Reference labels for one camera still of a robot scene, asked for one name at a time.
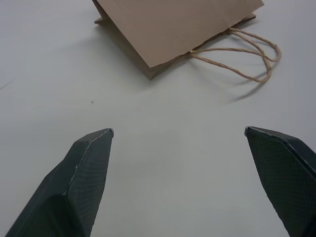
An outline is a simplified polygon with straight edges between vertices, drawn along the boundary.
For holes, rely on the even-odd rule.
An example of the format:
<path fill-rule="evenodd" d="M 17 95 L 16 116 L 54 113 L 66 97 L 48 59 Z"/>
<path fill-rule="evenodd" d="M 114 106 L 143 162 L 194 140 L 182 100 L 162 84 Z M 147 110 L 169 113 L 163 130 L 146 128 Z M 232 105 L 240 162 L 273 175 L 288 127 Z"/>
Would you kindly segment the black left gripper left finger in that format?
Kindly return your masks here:
<path fill-rule="evenodd" d="M 42 180 L 5 237 L 90 237 L 105 188 L 114 131 L 75 141 Z"/>

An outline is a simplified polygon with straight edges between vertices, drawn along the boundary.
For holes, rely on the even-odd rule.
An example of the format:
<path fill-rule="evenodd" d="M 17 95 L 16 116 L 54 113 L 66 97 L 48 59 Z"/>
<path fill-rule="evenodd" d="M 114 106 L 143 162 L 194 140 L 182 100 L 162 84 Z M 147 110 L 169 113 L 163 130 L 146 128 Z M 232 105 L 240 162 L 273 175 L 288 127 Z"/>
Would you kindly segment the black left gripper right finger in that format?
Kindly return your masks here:
<path fill-rule="evenodd" d="M 261 184 L 290 237 L 316 237 L 316 153 L 300 139 L 245 129 Z"/>

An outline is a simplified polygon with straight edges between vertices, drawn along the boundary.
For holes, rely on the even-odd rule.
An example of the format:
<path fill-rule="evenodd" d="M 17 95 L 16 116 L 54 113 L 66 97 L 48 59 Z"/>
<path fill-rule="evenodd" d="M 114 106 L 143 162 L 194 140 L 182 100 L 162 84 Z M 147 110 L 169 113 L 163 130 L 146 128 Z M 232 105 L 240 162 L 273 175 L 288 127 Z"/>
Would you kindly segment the brown paper bag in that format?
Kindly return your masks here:
<path fill-rule="evenodd" d="M 262 0 L 92 0 L 100 14 L 97 24 L 113 23 L 125 42 L 137 53 L 151 75 L 166 65 L 191 56 L 200 59 L 201 45 L 221 34 L 232 34 L 253 46 L 251 54 L 261 57 L 267 74 L 255 82 L 267 82 L 271 63 L 281 51 L 267 40 L 276 53 L 268 57 L 255 41 L 261 37 L 235 25 L 254 17 Z"/>

